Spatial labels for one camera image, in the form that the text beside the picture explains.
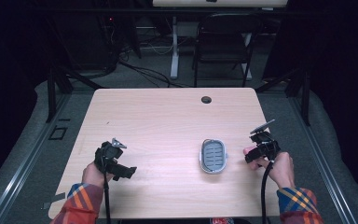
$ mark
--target finger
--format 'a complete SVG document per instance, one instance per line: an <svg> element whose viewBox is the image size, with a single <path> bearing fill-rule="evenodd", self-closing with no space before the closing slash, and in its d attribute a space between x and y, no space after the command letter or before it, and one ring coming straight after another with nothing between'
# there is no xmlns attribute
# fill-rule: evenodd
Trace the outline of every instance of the finger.
<svg viewBox="0 0 358 224"><path fill-rule="evenodd" d="M257 162L257 164L263 166L264 168L267 168L267 166L269 165L269 161L266 161L264 158L259 158L255 160L255 162Z"/></svg>
<svg viewBox="0 0 358 224"><path fill-rule="evenodd" d="M252 151L256 146L246 147L243 149L243 155L247 155L250 151Z"/></svg>

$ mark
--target table surface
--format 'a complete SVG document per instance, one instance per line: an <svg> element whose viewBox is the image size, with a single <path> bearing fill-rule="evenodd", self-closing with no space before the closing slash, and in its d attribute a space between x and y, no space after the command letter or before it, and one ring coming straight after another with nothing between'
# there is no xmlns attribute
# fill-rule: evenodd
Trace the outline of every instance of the table surface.
<svg viewBox="0 0 358 224"><path fill-rule="evenodd" d="M203 103L204 96L212 101ZM254 145L250 131L265 122L249 88L97 90L57 194L80 182L97 147L115 137L127 146L118 162L138 168L131 179L109 182L111 218L259 217L264 169L252 171L242 150ZM205 139L221 140L227 148L227 166L220 174L200 167ZM279 215L277 189L268 179L269 216ZM64 201L51 205L51 218Z"/></svg>
<svg viewBox="0 0 358 224"><path fill-rule="evenodd" d="M153 0L154 7L286 7L287 0Z"/></svg>

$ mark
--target black cable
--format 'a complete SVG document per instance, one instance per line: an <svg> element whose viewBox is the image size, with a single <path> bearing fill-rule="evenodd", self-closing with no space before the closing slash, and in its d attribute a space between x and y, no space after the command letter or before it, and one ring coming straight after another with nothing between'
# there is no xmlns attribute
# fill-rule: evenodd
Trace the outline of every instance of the black cable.
<svg viewBox="0 0 358 224"><path fill-rule="evenodd" d="M269 177L269 171L272 170L272 165L274 164L273 161L270 161L268 166L266 167L266 171L263 175L263 180L261 183L261 211L262 211L262 218L263 218L263 224L267 223L267 214L266 214L266 183L267 178Z"/></svg>
<svg viewBox="0 0 358 224"><path fill-rule="evenodd" d="M103 158L101 158L101 165L103 166L103 189L105 197L106 223L110 224L109 184L106 178L106 165L103 162Z"/></svg>

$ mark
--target hand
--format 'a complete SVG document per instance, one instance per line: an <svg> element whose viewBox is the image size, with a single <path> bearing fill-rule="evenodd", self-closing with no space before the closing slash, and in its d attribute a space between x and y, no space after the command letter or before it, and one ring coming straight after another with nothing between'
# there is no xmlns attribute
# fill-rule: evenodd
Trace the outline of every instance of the hand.
<svg viewBox="0 0 358 224"><path fill-rule="evenodd" d="M107 173L106 180L109 182L114 175ZM82 176L82 183L92 184L103 188L103 173L101 173L94 162L90 163L84 170Z"/></svg>
<svg viewBox="0 0 358 224"><path fill-rule="evenodd" d="M266 168L269 165L269 161L259 158L256 160L257 164ZM269 171L269 177L277 183L280 189L282 188L295 188L295 166L293 165L293 159L289 153L281 152L275 158L273 168Z"/></svg>

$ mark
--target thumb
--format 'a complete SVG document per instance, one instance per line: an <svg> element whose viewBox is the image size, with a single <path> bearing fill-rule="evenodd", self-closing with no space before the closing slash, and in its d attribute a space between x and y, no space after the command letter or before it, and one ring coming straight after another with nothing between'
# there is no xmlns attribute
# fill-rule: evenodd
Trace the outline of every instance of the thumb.
<svg viewBox="0 0 358 224"><path fill-rule="evenodd" d="M263 166L264 168L267 168L267 166L269 165L269 161L266 161L264 158L258 158L257 160L255 160L255 162Z"/></svg>

